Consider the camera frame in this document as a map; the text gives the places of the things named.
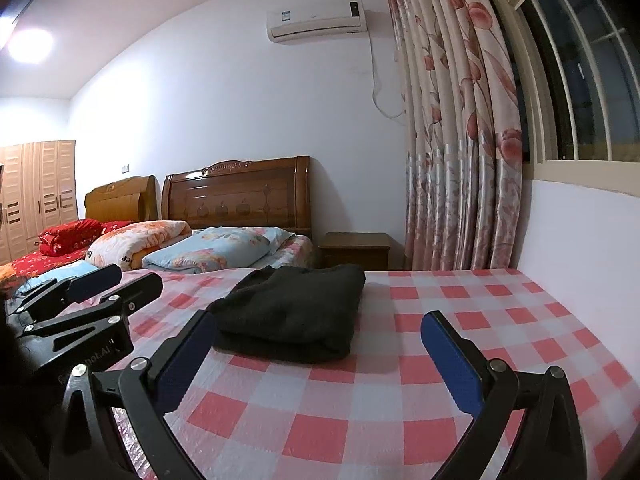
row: wardrobe door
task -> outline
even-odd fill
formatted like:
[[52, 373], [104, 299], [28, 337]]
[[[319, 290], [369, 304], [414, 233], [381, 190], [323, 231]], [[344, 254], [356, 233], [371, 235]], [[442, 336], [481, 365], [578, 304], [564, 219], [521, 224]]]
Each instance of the wardrobe door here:
[[58, 141], [58, 203], [60, 204], [60, 223], [66, 224], [78, 220], [76, 204], [76, 142]]
[[22, 196], [24, 211], [24, 231], [27, 250], [38, 250], [38, 235], [42, 232], [42, 194], [40, 192], [41, 142], [22, 145]]
[[28, 252], [22, 210], [22, 145], [3, 148], [2, 159], [2, 228], [6, 230], [11, 259], [15, 260]]
[[42, 200], [42, 227], [60, 225], [60, 198], [58, 197], [58, 142], [41, 142], [40, 197]]
[[[0, 162], [4, 166], [4, 150], [2, 148], [0, 148]], [[2, 197], [2, 189], [0, 189], [0, 265], [7, 264], [10, 261], [11, 254], [9, 253], [9, 243], [6, 237], [6, 227], [4, 225], [4, 201]]]

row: black folded cloth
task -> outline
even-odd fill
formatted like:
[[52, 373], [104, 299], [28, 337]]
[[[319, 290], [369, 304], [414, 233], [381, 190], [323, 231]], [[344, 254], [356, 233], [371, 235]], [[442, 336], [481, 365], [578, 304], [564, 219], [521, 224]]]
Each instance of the black folded cloth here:
[[211, 303], [215, 348], [297, 363], [346, 357], [365, 276], [357, 265], [254, 270]]

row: window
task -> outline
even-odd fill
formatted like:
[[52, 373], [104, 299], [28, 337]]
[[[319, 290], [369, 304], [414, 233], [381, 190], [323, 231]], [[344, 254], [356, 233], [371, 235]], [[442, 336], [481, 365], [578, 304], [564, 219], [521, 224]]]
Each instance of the window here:
[[640, 196], [640, 53], [616, 14], [603, 0], [493, 1], [522, 86], [533, 177]]

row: wooden bed frame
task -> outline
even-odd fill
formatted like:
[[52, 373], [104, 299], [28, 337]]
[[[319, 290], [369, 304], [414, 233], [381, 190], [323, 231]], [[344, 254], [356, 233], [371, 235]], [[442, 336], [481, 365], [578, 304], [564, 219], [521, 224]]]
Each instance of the wooden bed frame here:
[[163, 220], [193, 229], [280, 227], [311, 238], [309, 156], [226, 160], [202, 170], [167, 175]]
[[158, 220], [156, 178], [132, 176], [97, 187], [85, 195], [84, 209], [98, 222]]

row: red bedding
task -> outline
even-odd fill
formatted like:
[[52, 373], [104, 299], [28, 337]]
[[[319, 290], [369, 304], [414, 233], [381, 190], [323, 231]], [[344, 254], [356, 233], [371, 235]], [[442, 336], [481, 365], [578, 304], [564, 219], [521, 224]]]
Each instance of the red bedding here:
[[46, 256], [63, 256], [90, 246], [102, 233], [102, 224], [85, 218], [45, 229], [40, 233], [40, 252]]
[[12, 261], [12, 266], [17, 276], [27, 276], [33, 278], [44, 274], [48, 270], [57, 269], [63, 265], [72, 264], [77, 260], [82, 260], [88, 247], [83, 247], [72, 253], [62, 256], [45, 256], [40, 251], [25, 254], [21, 258]]

